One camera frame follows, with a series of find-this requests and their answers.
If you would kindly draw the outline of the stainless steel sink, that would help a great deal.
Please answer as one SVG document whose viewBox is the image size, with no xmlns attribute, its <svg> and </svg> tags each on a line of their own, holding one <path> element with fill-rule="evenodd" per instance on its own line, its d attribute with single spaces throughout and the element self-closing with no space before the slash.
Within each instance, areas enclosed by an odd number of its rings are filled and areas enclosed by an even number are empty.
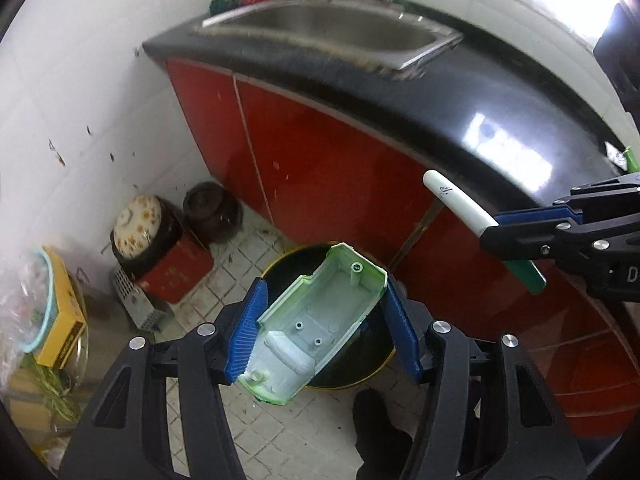
<svg viewBox="0 0 640 480">
<path fill-rule="evenodd" d="M 409 77 L 463 40 L 462 32 L 423 15 L 364 0 L 256 3 L 206 18 L 194 32 L 292 44 L 367 70 Z"/>
</svg>

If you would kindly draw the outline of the metal grater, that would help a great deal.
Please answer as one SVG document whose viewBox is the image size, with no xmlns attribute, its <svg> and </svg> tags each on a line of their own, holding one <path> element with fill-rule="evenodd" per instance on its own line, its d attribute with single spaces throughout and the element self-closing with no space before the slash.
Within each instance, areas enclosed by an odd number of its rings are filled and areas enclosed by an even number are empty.
<svg viewBox="0 0 640 480">
<path fill-rule="evenodd" d="M 118 299 L 134 325 L 146 332 L 158 330 L 160 323 L 168 317 L 166 304 L 162 300 L 148 296 L 128 278 L 121 266 L 115 266 L 111 270 L 110 279 Z"/>
</svg>

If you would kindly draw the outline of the green white marker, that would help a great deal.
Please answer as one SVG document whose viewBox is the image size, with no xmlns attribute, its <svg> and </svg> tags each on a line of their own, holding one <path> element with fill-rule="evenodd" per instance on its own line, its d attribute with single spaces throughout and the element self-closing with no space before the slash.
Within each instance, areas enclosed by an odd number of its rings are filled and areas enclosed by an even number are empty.
<svg viewBox="0 0 640 480">
<path fill-rule="evenodd" d="M 423 175 L 423 184 L 477 238 L 488 228 L 498 226 L 498 222 L 483 207 L 437 170 L 427 170 Z M 503 264 L 531 294 L 538 295 L 546 288 L 547 280 L 533 261 L 513 260 Z"/>
</svg>

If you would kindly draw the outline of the green scouring pad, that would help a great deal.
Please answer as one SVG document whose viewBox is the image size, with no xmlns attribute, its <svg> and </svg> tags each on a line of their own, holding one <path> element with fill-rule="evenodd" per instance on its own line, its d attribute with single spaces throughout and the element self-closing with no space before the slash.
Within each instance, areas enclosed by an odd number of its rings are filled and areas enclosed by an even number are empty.
<svg viewBox="0 0 640 480">
<path fill-rule="evenodd" d="M 209 15 L 214 16 L 229 12 L 242 6 L 241 0 L 210 0 Z"/>
</svg>

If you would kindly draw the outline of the red cabinet door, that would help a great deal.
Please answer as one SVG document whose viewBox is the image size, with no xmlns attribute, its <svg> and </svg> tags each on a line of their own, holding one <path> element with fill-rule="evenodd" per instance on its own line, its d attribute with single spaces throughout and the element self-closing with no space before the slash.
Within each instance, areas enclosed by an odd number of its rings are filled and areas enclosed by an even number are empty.
<svg viewBox="0 0 640 480">
<path fill-rule="evenodd" d="M 470 336 L 521 339 L 570 426 L 620 434 L 638 413 L 630 339 L 552 263 L 539 295 L 478 246 L 450 212 L 430 224 L 419 160 L 318 104 L 269 84 L 171 58 L 168 76 L 209 171 L 294 242 L 351 244 L 390 269 L 409 296 Z"/>
</svg>

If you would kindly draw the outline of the pale green plastic shell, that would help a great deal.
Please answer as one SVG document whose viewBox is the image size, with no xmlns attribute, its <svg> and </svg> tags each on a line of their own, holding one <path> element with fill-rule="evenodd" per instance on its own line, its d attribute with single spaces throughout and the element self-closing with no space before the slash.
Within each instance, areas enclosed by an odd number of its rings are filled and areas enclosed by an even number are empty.
<svg viewBox="0 0 640 480">
<path fill-rule="evenodd" d="M 238 382 L 262 402 L 288 404 L 352 338 L 387 281 L 383 268 L 349 244 L 331 246 L 258 318 L 254 349 Z"/>
</svg>

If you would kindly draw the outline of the yellow cardboard box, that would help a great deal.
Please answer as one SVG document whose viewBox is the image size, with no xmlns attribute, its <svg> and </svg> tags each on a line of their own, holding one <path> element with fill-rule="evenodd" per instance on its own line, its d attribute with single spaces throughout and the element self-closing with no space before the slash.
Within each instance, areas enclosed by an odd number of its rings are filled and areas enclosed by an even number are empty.
<svg viewBox="0 0 640 480">
<path fill-rule="evenodd" d="M 87 322 L 63 259 L 51 247 L 43 246 L 42 250 L 51 266 L 52 308 L 55 315 L 47 322 L 43 341 L 36 348 L 36 361 L 42 366 L 59 370 L 70 358 Z"/>
</svg>

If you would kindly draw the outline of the dark clay jar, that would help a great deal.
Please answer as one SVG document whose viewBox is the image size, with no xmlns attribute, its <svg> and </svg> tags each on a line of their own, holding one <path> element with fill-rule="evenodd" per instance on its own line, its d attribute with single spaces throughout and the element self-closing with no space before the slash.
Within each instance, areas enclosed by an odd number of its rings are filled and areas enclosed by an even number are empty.
<svg viewBox="0 0 640 480">
<path fill-rule="evenodd" d="M 205 246 L 224 244 L 239 232 L 243 209 L 236 197 L 215 182 L 191 188 L 182 204 L 186 225 Z"/>
</svg>

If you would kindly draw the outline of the black trash bin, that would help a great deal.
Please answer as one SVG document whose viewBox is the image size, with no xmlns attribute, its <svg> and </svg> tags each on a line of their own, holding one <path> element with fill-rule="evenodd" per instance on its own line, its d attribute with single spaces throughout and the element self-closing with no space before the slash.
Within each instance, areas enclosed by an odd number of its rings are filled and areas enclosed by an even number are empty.
<svg viewBox="0 0 640 480">
<path fill-rule="evenodd" d="M 394 354 L 381 300 L 386 271 L 345 243 L 299 247 L 262 278 L 277 304 L 268 332 L 281 332 L 296 365 L 311 363 L 306 386 L 346 389 L 378 374 Z"/>
</svg>

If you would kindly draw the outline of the red square container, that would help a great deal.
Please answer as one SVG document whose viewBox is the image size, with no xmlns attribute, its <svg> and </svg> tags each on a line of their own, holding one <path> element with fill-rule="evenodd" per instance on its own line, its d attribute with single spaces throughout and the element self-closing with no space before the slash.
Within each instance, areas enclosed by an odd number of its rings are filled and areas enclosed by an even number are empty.
<svg viewBox="0 0 640 480">
<path fill-rule="evenodd" d="M 214 259 L 190 230 L 134 284 L 148 296 L 178 304 L 213 269 Z"/>
</svg>

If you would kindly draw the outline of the floral lid pot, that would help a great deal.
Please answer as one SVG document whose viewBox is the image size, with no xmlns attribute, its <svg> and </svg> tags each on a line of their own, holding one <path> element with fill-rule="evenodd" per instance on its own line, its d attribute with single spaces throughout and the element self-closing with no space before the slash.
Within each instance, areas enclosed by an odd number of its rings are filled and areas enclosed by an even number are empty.
<svg viewBox="0 0 640 480">
<path fill-rule="evenodd" d="M 132 198 L 110 233 L 111 250 L 131 281 L 140 280 L 181 240 L 174 206 L 155 195 Z"/>
</svg>

